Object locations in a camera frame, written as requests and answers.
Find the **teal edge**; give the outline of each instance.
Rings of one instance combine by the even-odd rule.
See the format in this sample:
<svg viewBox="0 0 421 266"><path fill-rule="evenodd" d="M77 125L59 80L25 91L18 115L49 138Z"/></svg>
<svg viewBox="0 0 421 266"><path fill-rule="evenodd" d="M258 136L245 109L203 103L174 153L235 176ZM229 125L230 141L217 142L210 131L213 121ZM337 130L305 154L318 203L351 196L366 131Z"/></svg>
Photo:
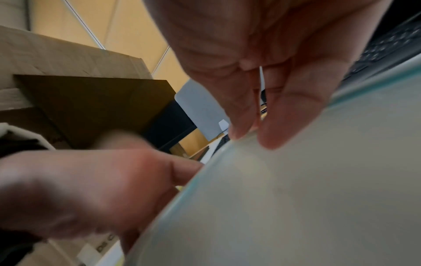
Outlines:
<svg viewBox="0 0 421 266"><path fill-rule="evenodd" d="M335 107L339 104L342 104L344 102L347 102L349 100L355 99L357 97L363 96L365 94L383 89L387 86L396 84L398 82L402 82L404 80L407 80L409 78L415 77L417 75L421 74L421 66L416 67L410 71L406 71L402 73L401 75L388 78L384 81L378 82L372 86L369 86L365 89L360 89L354 92L350 92L348 94L345 94L343 96L340 96L333 101L331 101L328 105L328 108ZM196 187L198 186L200 180L204 177L204 174L199 173L195 178L193 178L189 184L183 189L183 191L178 195L175 201L173 201L169 208L167 208L164 213L160 216L160 219L157 219L157 224L155 226L157 230L157 234L155 237L151 236L151 241L158 240L160 236L165 232L164 228L167 228L167 225L170 223L171 219L165 219L165 217L171 217L174 212L178 212L178 210L182 207L182 202L185 202L188 200L196 190Z"/></svg>

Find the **yellow wall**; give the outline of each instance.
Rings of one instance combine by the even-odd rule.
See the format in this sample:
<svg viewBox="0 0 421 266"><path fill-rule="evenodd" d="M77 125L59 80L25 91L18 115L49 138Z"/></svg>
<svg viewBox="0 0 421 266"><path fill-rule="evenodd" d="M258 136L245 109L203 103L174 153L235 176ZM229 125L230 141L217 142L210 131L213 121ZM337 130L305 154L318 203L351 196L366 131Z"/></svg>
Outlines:
<svg viewBox="0 0 421 266"><path fill-rule="evenodd" d="M154 79L168 80L177 92L189 77L149 16L142 0L68 0L96 38L107 49L142 58ZM31 1L32 31L98 47L62 0ZM208 144L195 130L180 144L189 155Z"/></svg>

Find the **keyboard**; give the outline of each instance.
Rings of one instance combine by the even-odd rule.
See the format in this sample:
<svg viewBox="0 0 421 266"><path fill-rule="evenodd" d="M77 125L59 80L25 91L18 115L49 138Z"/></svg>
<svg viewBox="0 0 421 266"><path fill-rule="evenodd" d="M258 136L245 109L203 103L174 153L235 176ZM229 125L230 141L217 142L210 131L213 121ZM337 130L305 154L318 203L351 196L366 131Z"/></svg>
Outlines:
<svg viewBox="0 0 421 266"><path fill-rule="evenodd" d="M228 135L225 135L221 138L220 142L218 143L218 146L216 146L216 149L214 151L214 153L212 154L215 155L215 153L222 148L223 145L227 144L230 141L230 138L228 137Z"/></svg>
<svg viewBox="0 0 421 266"><path fill-rule="evenodd" d="M371 41L345 75L342 85L362 81L421 53L421 21L396 27Z"/></svg>

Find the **hand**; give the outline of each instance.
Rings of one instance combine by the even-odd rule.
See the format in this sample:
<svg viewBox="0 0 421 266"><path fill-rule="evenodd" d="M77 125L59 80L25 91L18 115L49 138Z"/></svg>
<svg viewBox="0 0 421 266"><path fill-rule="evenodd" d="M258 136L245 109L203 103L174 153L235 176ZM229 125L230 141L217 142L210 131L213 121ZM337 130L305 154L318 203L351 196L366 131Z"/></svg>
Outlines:
<svg viewBox="0 0 421 266"><path fill-rule="evenodd" d="M114 232L124 251L201 168L141 139L103 150L22 152L0 160L0 228L43 238Z"/></svg>
<svg viewBox="0 0 421 266"><path fill-rule="evenodd" d="M325 107L391 0L144 0L191 78L231 118L281 146ZM260 124L259 66L268 114Z"/></svg>

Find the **metal strip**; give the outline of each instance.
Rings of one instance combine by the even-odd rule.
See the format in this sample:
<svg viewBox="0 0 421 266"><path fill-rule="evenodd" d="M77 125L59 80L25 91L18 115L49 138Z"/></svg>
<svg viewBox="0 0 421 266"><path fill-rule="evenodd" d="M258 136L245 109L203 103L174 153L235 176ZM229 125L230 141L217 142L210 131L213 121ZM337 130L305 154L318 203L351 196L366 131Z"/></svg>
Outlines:
<svg viewBox="0 0 421 266"><path fill-rule="evenodd" d="M76 10L71 6L71 4L67 0L63 0L63 2L68 7L70 12L73 13L73 15L76 17L76 19L82 25L82 27L86 30L86 32L89 34L89 36L92 38L92 40L96 43L96 45L99 48L101 48L103 50L106 50L105 47L102 45L102 43L95 36L95 34L89 29L88 25L86 25L86 23L82 20L82 18L79 16L79 14L76 12Z"/></svg>
<svg viewBox="0 0 421 266"><path fill-rule="evenodd" d="M152 77L153 77L153 75L155 75L155 72L158 70L159 66L161 65L162 61L164 60L164 58L167 55L167 53L168 53L169 50L170 50L170 46L167 47L167 49L165 50L165 53L162 55L161 59L159 60L159 62L157 64L157 66L152 71Z"/></svg>

